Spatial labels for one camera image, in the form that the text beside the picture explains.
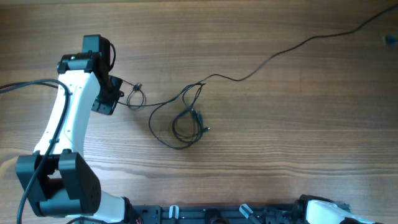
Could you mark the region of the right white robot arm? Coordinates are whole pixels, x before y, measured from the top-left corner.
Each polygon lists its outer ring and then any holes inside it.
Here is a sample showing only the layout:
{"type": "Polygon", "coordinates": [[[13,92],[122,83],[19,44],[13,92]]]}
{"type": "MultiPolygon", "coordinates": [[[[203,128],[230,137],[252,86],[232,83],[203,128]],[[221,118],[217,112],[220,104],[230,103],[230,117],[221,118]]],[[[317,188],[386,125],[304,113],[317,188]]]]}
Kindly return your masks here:
{"type": "Polygon", "coordinates": [[[297,221],[308,224],[377,224],[353,215],[335,201],[314,195],[301,195],[295,204],[297,221]]]}

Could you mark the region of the black usb cable thick plug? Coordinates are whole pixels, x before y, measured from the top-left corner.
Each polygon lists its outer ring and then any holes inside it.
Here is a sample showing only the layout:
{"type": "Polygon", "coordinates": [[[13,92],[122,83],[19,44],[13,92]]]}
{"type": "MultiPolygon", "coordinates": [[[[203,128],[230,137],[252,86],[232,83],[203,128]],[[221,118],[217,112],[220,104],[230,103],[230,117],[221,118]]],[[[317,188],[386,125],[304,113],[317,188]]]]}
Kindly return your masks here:
{"type": "Polygon", "coordinates": [[[178,141],[186,144],[186,147],[195,144],[202,138],[203,134],[208,132],[210,129],[204,125],[203,116],[201,113],[194,108],[194,105],[197,102],[204,85],[204,83],[199,82],[184,88],[182,91],[182,102],[185,106],[185,109],[179,113],[172,122],[172,133],[178,141]],[[193,100],[187,101],[185,96],[194,87],[197,87],[198,89],[193,96],[193,100]],[[190,118],[190,121],[192,122],[192,131],[190,133],[179,130],[178,128],[178,122],[185,118],[190,118]]]}

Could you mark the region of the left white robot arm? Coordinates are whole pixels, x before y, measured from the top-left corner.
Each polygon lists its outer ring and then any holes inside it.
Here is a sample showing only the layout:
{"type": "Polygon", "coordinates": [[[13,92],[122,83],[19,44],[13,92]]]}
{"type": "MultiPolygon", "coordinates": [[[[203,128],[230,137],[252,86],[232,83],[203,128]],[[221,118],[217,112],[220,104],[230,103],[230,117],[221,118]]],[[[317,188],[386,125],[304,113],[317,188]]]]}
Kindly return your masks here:
{"type": "Polygon", "coordinates": [[[111,115],[124,93],[112,77],[116,51],[99,34],[83,38],[82,51],[64,55],[57,65],[58,93],[43,136],[33,154],[20,156],[16,174],[38,217],[89,218],[121,223],[126,199],[101,189],[99,178],[84,160],[85,133],[91,112],[111,115]]]}

